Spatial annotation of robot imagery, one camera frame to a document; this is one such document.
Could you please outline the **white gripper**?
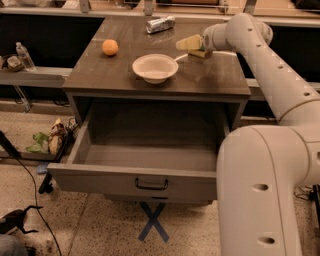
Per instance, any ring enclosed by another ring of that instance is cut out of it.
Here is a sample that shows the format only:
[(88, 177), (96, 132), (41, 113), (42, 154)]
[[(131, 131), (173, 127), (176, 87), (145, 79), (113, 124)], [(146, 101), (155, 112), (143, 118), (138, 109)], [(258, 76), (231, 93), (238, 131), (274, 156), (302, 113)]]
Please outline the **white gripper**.
[(176, 42), (178, 50), (231, 51), (233, 47), (227, 41), (227, 23), (216, 24), (206, 28), (202, 34), (193, 35)]

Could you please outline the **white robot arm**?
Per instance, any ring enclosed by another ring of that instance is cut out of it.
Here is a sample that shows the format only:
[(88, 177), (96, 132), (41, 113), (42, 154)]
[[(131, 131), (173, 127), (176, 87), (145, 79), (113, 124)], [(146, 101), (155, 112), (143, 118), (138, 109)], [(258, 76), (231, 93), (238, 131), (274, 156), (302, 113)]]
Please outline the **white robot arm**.
[(320, 95), (247, 13), (206, 28), (203, 46), (241, 54), (277, 123), (231, 132), (217, 157), (221, 256), (303, 256), (293, 191), (320, 183)]

